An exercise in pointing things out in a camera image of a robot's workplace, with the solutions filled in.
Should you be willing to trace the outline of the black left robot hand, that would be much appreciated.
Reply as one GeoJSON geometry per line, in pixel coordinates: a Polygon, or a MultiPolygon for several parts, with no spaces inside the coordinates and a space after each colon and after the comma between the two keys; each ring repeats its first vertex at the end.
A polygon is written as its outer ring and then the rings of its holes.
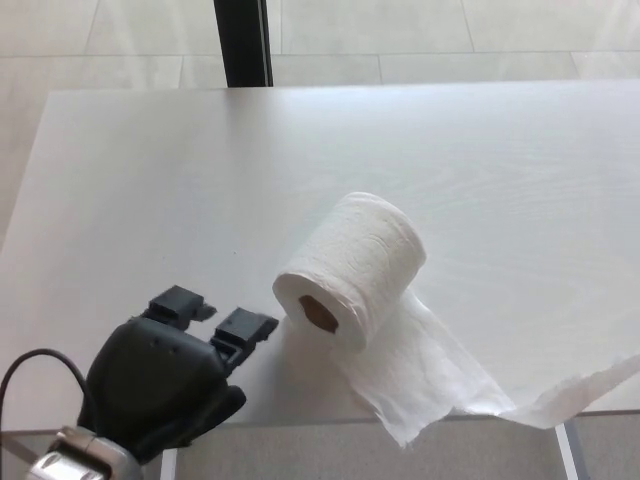
{"type": "Polygon", "coordinates": [[[118,326],[88,371],[78,425],[146,464],[236,414],[246,395],[228,379],[279,322],[237,308],[209,340],[188,334],[191,322],[215,312],[203,296],[174,285],[118,326]]]}

